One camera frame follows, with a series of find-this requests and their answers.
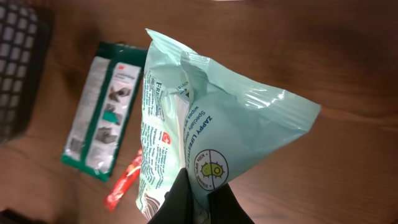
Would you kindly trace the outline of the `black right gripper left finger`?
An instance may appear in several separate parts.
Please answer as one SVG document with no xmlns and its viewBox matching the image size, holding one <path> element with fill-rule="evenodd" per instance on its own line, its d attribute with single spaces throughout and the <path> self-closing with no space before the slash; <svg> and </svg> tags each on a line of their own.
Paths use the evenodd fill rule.
<svg viewBox="0 0 398 224">
<path fill-rule="evenodd" d="M 193 195 L 186 168 L 180 170 L 164 203 L 148 224 L 193 224 Z"/>
</svg>

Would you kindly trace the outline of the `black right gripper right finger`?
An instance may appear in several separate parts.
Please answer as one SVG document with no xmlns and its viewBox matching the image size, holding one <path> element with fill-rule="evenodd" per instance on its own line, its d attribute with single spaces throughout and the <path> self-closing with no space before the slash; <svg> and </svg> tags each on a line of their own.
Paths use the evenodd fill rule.
<svg viewBox="0 0 398 224">
<path fill-rule="evenodd" d="M 228 184 L 208 195 L 211 224 L 254 224 Z"/>
</svg>

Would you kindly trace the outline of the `red white snack packet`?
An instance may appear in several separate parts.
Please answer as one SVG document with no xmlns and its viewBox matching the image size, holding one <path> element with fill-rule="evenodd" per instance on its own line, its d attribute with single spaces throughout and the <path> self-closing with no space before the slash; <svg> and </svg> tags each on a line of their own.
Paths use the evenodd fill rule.
<svg viewBox="0 0 398 224">
<path fill-rule="evenodd" d="M 140 148 L 137 152 L 137 156 L 128 165 L 122 176 L 120 176 L 115 183 L 110 194 L 105 198 L 104 204 L 109 211 L 113 211 L 116 208 L 124 194 L 139 177 L 142 165 L 142 154 L 143 150 Z"/>
</svg>

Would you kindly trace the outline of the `light green snack packet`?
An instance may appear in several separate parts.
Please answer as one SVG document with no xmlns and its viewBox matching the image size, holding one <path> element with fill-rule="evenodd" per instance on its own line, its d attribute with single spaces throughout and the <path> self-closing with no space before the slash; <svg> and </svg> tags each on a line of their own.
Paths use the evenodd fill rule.
<svg viewBox="0 0 398 224">
<path fill-rule="evenodd" d="M 185 170 L 195 223 L 209 223 L 208 194 L 308 133 L 321 107 L 242 76 L 154 30 L 144 67 L 136 204 L 146 218 L 165 207 Z"/>
</svg>

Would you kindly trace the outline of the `green white gloves packet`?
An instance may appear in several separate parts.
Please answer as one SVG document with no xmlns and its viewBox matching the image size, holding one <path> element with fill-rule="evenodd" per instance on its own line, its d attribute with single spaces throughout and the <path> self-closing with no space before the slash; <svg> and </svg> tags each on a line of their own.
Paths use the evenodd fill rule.
<svg viewBox="0 0 398 224">
<path fill-rule="evenodd" d="M 93 57 L 61 160 L 106 182 L 113 171 L 147 50 L 100 42 Z"/>
</svg>

